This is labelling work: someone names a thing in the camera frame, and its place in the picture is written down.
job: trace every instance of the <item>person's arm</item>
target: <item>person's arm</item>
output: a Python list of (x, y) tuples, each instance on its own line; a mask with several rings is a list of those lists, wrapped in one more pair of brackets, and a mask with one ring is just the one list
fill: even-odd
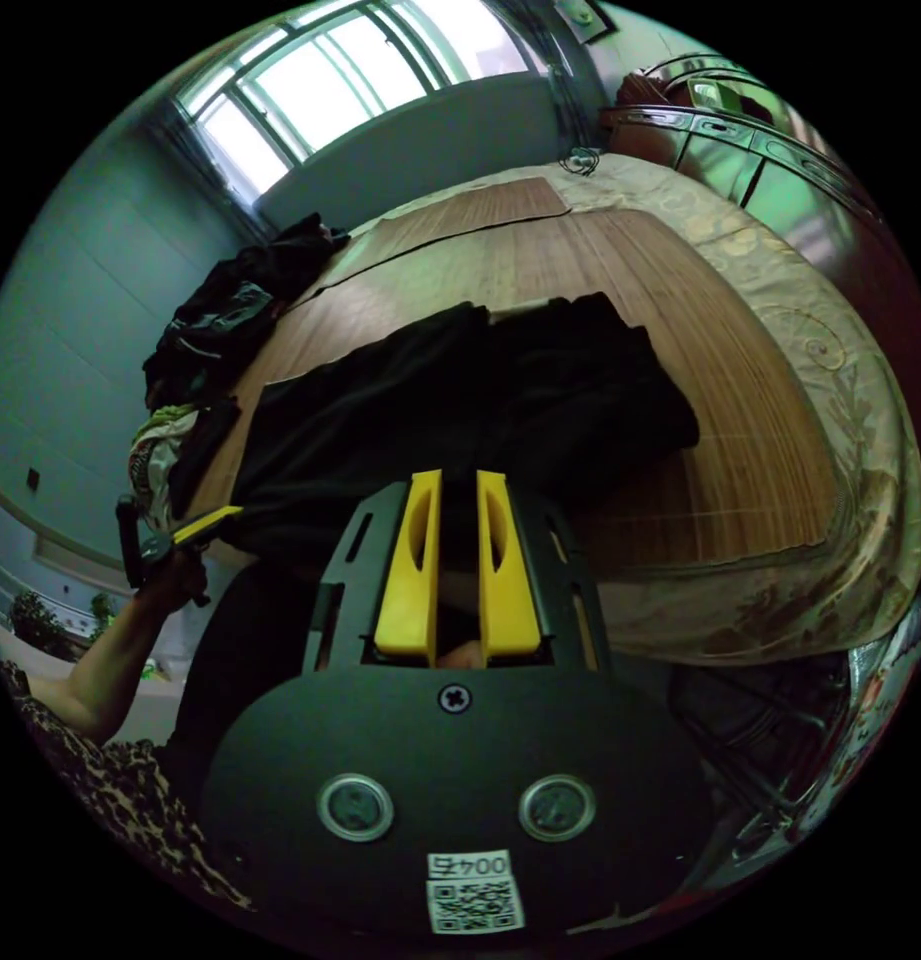
[(94, 641), (68, 677), (29, 677), (31, 695), (74, 732), (106, 743), (130, 711), (143, 666), (167, 617), (205, 587), (199, 558), (175, 554)]

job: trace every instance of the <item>railing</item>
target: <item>railing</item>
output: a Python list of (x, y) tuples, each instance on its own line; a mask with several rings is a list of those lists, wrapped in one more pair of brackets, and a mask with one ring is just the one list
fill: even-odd
[(18, 594), (26, 591), (39, 597), (44, 607), (60, 621), (64, 629), (71, 634), (74, 639), (89, 639), (90, 635), (96, 629), (97, 619), (92, 613), (86, 613), (83, 610), (78, 610), (76, 607), (68, 606), (65, 603), (60, 603), (51, 597), (45, 596), (0, 566), (1, 626), (9, 629), (10, 605)]

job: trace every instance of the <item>clothing pile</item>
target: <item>clothing pile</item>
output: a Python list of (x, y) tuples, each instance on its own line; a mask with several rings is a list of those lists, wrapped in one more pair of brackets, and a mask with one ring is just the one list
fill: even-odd
[(151, 409), (216, 399), (230, 390), (273, 333), (283, 309), (349, 242), (312, 213), (267, 246), (223, 260), (173, 319), (144, 361)]
[(210, 271), (177, 308), (143, 364), (153, 411), (131, 445), (130, 486), (151, 528), (182, 517), (240, 414), (227, 396), (276, 328), (285, 306), (350, 240), (313, 213), (265, 247), (241, 250)]
[(243, 512), (223, 539), (274, 562), (326, 565), (364, 497), (440, 469), (441, 551), (463, 566), (475, 554), (477, 470), (570, 509), (699, 442), (647, 331), (605, 294), (495, 321), (463, 303), (269, 384), (231, 498)]
[(134, 437), (130, 488), (151, 529), (165, 533), (190, 506), (203, 474), (240, 417), (235, 397), (161, 407)]

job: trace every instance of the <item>potted plant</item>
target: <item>potted plant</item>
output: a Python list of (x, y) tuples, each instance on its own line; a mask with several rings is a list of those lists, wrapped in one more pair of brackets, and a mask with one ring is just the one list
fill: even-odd
[(113, 607), (113, 597), (109, 593), (96, 594), (90, 601), (90, 612), (97, 621), (93, 633), (90, 634), (90, 643), (93, 643), (117, 617), (117, 612)]
[(13, 598), (7, 614), (10, 628), (24, 643), (56, 657), (70, 661), (70, 644), (63, 624), (44, 606), (40, 597), (24, 590)]

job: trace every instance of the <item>leopard print clothing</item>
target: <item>leopard print clothing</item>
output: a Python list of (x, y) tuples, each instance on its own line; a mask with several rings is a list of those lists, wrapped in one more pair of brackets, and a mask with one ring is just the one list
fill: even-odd
[(254, 912), (250, 899), (210, 863), (203, 833), (173, 795), (149, 740), (99, 747), (33, 698), (26, 674), (15, 663), (0, 668), (40, 752), (108, 834), (190, 899), (224, 913), (231, 908)]

